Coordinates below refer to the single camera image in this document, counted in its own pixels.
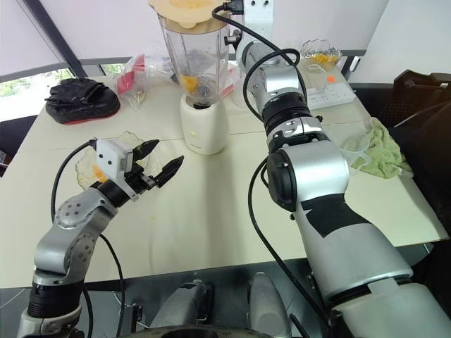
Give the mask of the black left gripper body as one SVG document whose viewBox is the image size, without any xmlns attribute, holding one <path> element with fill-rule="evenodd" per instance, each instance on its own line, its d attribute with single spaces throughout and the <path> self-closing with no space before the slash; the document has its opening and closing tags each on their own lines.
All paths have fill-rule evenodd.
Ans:
<svg viewBox="0 0 451 338">
<path fill-rule="evenodd" d="M 131 170 L 124 173 L 124 180 L 127 195 L 140 195 L 157 186 L 156 178 L 145 175 L 141 165 L 133 165 Z"/>
</svg>

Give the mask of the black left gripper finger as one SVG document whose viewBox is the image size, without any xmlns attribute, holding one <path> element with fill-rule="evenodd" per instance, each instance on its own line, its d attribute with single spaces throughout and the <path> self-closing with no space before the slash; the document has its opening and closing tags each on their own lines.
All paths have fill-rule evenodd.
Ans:
<svg viewBox="0 0 451 338">
<path fill-rule="evenodd" d="M 184 156 L 179 156 L 169 161 L 162 169 L 161 172 L 154 178 L 156 186 L 158 188 L 163 187 L 179 170 L 184 161 Z"/>
<path fill-rule="evenodd" d="M 158 139 L 152 139 L 137 145 L 132 150 L 133 159 L 142 160 L 143 158 L 147 157 L 153 151 L 153 149 L 156 147 L 158 143 L 159 143 Z"/>
</svg>

